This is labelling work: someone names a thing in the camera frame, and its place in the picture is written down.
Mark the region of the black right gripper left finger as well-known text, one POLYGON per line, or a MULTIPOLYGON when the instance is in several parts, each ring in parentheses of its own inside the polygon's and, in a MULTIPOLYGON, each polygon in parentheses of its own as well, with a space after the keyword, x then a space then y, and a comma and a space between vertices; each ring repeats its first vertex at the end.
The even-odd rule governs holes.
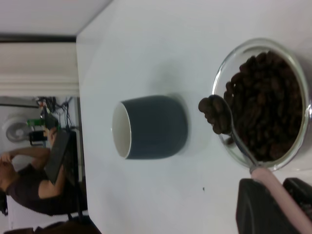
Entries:
POLYGON ((240 234, 297 234, 267 188, 252 179, 241 179, 236 224, 240 234))

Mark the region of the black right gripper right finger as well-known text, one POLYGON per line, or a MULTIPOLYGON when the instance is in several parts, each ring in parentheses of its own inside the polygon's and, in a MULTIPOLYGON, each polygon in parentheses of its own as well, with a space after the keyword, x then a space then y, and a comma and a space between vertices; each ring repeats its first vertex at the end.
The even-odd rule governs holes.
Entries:
POLYGON ((312 214, 312 186, 299 178, 287 178, 283 187, 306 215, 312 214))

